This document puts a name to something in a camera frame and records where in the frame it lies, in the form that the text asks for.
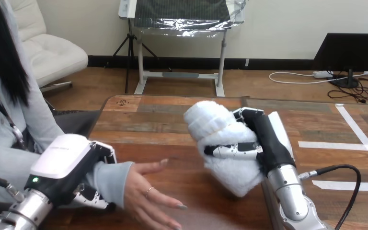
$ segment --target gray sweater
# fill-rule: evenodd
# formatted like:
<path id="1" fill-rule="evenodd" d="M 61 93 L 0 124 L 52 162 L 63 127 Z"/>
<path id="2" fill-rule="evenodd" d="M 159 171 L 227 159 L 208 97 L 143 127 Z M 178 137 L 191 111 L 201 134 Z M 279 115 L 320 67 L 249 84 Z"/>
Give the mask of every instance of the gray sweater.
<path id="1" fill-rule="evenodd" d="M 16 20 L 11 5 L 7 0 L 0 0 L 2 10 L 7 19 L 12 37 L 19 53 L 22 65 L 28 75 L 30 85 L 29 106 L 21 102 L 13 103 L 0 81 L 0 99 L 15 125 L 20 130 L 29 130 L 35 141 L 35 153 L 11 149 L 16 142 L 12 128 L 5 116 L 0 112 L 0 177 L 8 180 L 18 189 L 23 189 L 30 174 L 32 164 L 40 154 L 59 135 L 64 134 L 58 127 L 44 101 L 40 89 L 33 77 L 29 60 L 23 50 L 18 35 Z M 118 164 L 97 163 L 86 180 L 102 194 L 108 202 L 116 203 L 123 208 L 125 181 L 132 162 Z M 14 200 L 0 187 L 0 202 L 13 203 Z"/>

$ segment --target black cable bundle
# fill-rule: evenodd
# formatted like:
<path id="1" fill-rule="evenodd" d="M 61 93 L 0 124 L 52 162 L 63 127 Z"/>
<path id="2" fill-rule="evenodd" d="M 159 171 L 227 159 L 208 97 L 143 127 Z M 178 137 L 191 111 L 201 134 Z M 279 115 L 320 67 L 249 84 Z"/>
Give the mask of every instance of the black cable bundle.
<path id="1" fill-rule="evenodd" d="M 334 78 L 338 78 L 344 75 L 333 75 Z M 337 99 L 337 98 L 344 98 L 344 97 L 353 97 L 356 99 L 357 103 L 366 103 L 368 101 L 368 87 L 365 87 L 362 85 L 362 83 L 360 81 L 368 81 L 368 79 L 365 78 L 358 78 L 358 83 L 359 86 L 354 88 L 354 89 L 349 89 L 350 91 L 345 91 L 342 88 L 338 87 L 339 90 L 331 90 L 328 92 L 328 97 L 332 98 L 332 99 Z M 335 93 L 342 93 L 345 94 L 344 96 L 331 96 L 331 94 L 335 94 Z"/>

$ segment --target white chair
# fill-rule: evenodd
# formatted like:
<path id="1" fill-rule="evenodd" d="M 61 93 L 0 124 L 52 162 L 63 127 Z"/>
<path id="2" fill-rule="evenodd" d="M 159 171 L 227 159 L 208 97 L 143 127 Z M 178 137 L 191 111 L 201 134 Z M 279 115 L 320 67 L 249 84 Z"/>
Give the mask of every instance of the white chair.
<path id="1" fill-rule="evenodd" d="M 19 36 L 41 91 L 71 87 L 70 81 L 47 85 L 86 68 L 88 56 L 85 51 L 68 40 L 46 34 L 46 24 L 36 0 L 9 2 L 19 26 Z"/>

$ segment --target human hand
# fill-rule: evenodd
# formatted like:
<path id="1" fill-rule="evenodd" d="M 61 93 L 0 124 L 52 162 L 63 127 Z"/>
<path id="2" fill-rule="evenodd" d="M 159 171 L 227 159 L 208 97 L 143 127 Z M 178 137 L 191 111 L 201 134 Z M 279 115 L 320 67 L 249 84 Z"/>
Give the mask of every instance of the human hand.
<path id="1" fill-rule="evenodd" d="M 162 212 L 157 205 L 187 209 L 179 200 L 166 196 L 143 177 L 148 173 L 161 172 L 168 159 L 155 163 L 134 164 L 126 178 L 124 206 L 136 221 L 152 230 L 181 230 L 181 225 Z"/>

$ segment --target white fluffy towel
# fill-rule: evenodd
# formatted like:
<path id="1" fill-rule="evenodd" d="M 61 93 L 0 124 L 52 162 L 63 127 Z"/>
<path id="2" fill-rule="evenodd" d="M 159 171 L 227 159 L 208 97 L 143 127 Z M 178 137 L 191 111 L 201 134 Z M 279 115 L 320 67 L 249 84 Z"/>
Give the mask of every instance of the white fluffy towel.
<path id="1" fill-rule="evenodd" d="M 221 159 L 205 155 L 205 146 L 257 140 L 256 134 L 243 123 L 236 122 L 233 113 L 224 106 L 212 101 L 198 102 L 184 114 L 184 120 L 190 135 L 197 142 L 205 167 L 233 194 L 243 197 L 264 179 L 256 160 Z"/>

